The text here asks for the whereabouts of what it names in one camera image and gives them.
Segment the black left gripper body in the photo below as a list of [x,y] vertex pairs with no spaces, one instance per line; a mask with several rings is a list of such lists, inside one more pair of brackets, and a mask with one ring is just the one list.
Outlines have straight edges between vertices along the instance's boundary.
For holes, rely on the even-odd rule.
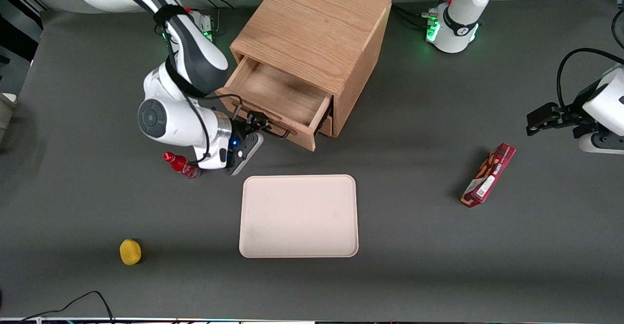
[[576,126],[575,129],[573,129],[575,139],[580,139],[582,135],[589,133],[604,133],[604,127],[583,109],[583,105],[597,92],[599,83],[600,80],[596,80],[579,91],[570,104],[564,102],[563,91],[560,86],[560,107],[565,111],[563,115],[564,124]]

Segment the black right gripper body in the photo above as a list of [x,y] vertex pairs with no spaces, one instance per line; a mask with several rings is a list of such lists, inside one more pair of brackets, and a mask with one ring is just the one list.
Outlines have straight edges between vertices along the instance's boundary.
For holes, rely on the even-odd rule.
[[227,164],[236,161],[247,160],[252,155],[254,148],[254,133],[248,129],[247,123],[240,120],[231,120],[232,133],[227,148]]

